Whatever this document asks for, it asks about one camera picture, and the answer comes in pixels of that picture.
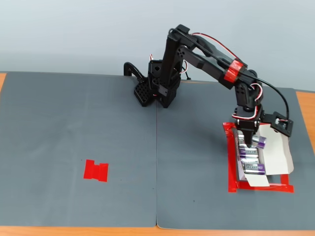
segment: red tape marker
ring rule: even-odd
[[[108,163],[95,165],[93,160],[86,160],[83,178],[107,182],[107,173]]]

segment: black cable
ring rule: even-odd
[[[185,74],[186,74],[186,77],[187,77],[186,79],[187,79],[187,80],[191,80],[191,78],[190,78],[190,77],[188,76],[188,74],[187,74],[187,71],[185,72]]]
[[[220,63],[224,64],[225,66],[227,67],[230,67],[230,65],[228,63],[226,63],[225,61],[221,60],[220,58],[216,57],[213,53],[209,52],[207,49],[205,49],[202,45],[200,45],[199,43],[197,43],[196,41],[192,40],[191,38],[189,38],[187,35],[185,35],[183,32],[181,32],[180,30],[178,29],[173,29],[171,28],[169,30],[168,33],[170,33],[171,31],[176,31],[177,33],[181,34],[182,36],[184,36],[186,39],[188,39],[190,42],[194,43],[200,50],[202,51],[205,51],[206,53],[210,54],[214,59],[216,59],[217,61],[219,61]],[[254,76],[251,76],[251,75],[247,75],[243,72],[239,72],[239,74],[243,75],[243,76],[246,76],[246,77],[249,77],[249,78],[252,78],[252,79],[255,79],[255,80],[258,80],[258,81],[261,81],[262,83],[264,83],[265,85],[268,85],[269,87],[271,87],[274,91],[276,91],[280,97],[283,99],[284,101],[284,104],[285,104],[285,108],[286,108],[286,119],[289,120],[289,106],[288,106],[288,103],[286,101],[286,98],[283,96],[283,94],[276,88],[274,87],[272,84],[270,84],[269,82],[267,81],[264,81],[258,77],[254,77]]]

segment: red wire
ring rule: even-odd
[[[227,47],[225,47],[221,42],[219,42],[219,41],[216,40],[215,38],[213,38],[213,37],[211,37],[211,36],[209,36],[209,35],[207,35],[207,34],[205,34],[205,33],[192,33],[192,35],[202,35],[202,36],[204,36],[204,37],[207,37],[207,38],[212,39],[213,41],[219,43],[223,48],[225,48],[225,49],[226,49],[229,53],[231,53],[234,57],[236,57],[236,58],[239,59],[238,56],[236,56],[234,53],[232,53],[231,50],[229,50]]]

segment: wooden table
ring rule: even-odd
[[[0,91],[6,74],[0,74]],[[303,118],[315,151],[315,93],[297,92]],[[164,230],[153,228],[83,228],[0,226],[0,236],[315,236],[315,231]]]

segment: white wall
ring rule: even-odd
[[[214,36],[259,77],[315,90],[313,0],[0,0],[0,71],[146,74],[170,28]],[[194,80],[212,80],[192,66]]]

